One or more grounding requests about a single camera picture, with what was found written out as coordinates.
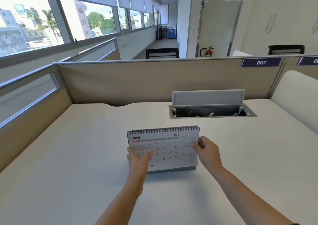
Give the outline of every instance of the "forearm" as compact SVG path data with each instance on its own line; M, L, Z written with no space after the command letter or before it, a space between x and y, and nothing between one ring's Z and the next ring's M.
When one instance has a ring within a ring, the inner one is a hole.
M247 225L292 224L292 221L252 192L225 168L212 175Z
M125 184L95 225L126 225L142 190L142 184Z

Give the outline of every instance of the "human hand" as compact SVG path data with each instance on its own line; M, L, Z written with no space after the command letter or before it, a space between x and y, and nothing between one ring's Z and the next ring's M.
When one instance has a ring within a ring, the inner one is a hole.
M142 158L138 158L132 148L128 147L127 150L129 153L127 155L129 172L125 186L136 188L138 195L140 195L148 171L151 150L149 149Z
M193 143L192 147L197 152L200 161L211 175L215 176L224 169L218 146L207 137L199 137L199 143Z

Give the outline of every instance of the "person's left hand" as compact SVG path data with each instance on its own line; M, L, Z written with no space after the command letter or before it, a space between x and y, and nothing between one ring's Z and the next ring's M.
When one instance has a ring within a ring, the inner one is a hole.
M148 171L148 162L151 157L151 150L149 149L142 158L138 158L132 148L128 147L127 150L129 153L127 155L129 172L126 185L137 188L140 195Z

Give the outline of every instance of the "number 007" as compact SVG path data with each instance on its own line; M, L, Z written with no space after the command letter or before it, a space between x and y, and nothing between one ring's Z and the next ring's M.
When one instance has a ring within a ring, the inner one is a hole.
M267 61L258 61L256 64L257 65L264 65Z

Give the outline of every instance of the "red fire extinguisher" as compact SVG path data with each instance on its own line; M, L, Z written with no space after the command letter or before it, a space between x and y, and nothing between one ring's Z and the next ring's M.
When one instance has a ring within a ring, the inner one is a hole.
M210 46L209 48L202 48L201 50L200 50L200 56L202 57L202 54L201 54L201 51L202 50L204 50L204 49L207 49L206 50L206 52L205 52L205 58L210 58L210 57L212 57L213 56L213 50L214 50L214 48L213 48L213 46Z

